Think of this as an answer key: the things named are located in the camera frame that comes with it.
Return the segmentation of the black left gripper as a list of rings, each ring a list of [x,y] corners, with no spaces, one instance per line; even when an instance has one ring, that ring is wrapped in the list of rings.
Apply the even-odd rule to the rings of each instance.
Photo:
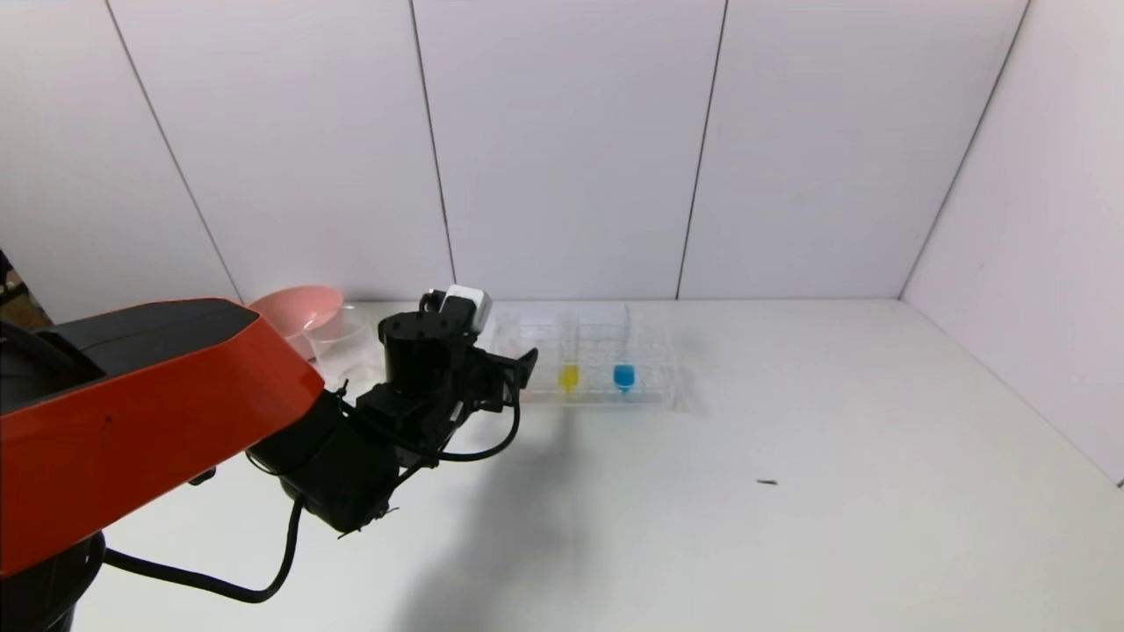
[[[509,356],[469,349],[462,367],[455,371],[455,399],[462,405],[457,419],[469,419],[480,412],[502,413],[514,407],[513,383],[518,391],[527,388],[538,356],[538,347],[531,347],[514,363]]]

